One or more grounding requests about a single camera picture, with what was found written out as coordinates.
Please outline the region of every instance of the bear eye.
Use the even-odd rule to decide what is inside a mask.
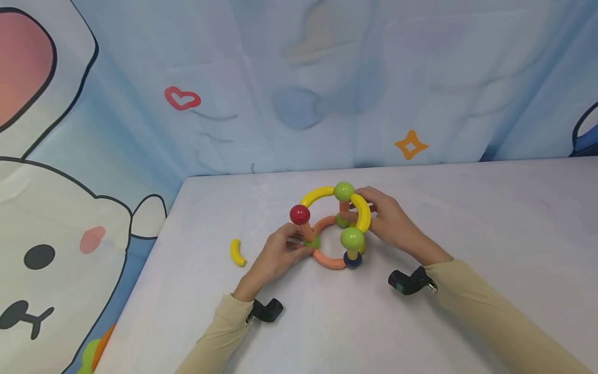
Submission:
[[[53,260],[56,252],[51,245],[38,244],[25,254],[25,266],[31,270],[40,270],[48,266]]]

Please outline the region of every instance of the magnetic building toy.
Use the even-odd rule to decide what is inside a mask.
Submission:
[[[309,224],[311,213],[309,207],[323,197],[333,196],[339,201],[339,214],[329,215],[319,220],[313,228]],[[353,203],[359,214],[357,223],[350,224],[340,217],[341,212],[348,212]],[[308,193],[301,203],[291,208],[291,221],[301,227],[305,241],[303,245],[315,248],[313,258],[328,269],[355,269],[362,263],[365,252],[365,232],[370,228],[371,211],[365,199],[355,193],[351,183],[341,182],[335,187],[321,187]],[[320,251],[320,233],[328,226],[338,225],[343,229],[340,242],[347,250],[342,259],[331,259]]]

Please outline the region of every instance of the hand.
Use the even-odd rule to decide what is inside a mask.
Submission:
[[[422,265],[453,260],[409,219],[392,196],[369,186],[355,192],[373,204],[371,210],[377,212],[377,216],[372,217],[370,231],[383,242],[405,251]],[[349,222],[357,222],[358,214],[355,212],[341,212],[340,215]]]
[[[253,301],[266,283],[278,278],[295,262],[313,253],[313,248],[287,241],[289,238],[297,238],[298,233],[297,225],[286,223],[268,237],[264,249],[233,292],[235,299]]]

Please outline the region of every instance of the red ball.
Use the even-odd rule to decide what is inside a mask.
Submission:
[[[311,217],[311,213],[309,212],[309,208],[305,205],[295,205],[291,208],[291,222],[294,224],[302,225],[309,222],[309,217]]]

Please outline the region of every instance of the green ball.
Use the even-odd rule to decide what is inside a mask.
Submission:
[[[340,242],[348,251],[359,251],[365,245],[365,236],[355,227],[347,227],[340,234]]]
[[[351,195],[355,193],[355,188],[349,182],[341,182],[334,187],[334,197],[338,201],[350,201]]]
[[[337,223],[337,226],[338,226],[338,227],[340,227],[341,229],[345,229],[345,228],[349,227],[349,224],[350,224],[351,222],[349,222],[349,221],[347,221],[347,220],[343,219],[343,218],[340,216],[340,214],[337,214],[337,216],[336,216],[336,223]]]
[[[313,242],[308,242],[308,241],[303,241],[303,246],[304,247],[312,247],[315,249],[320,249],[320,237],[319,236],[314,236],[313,237]]]

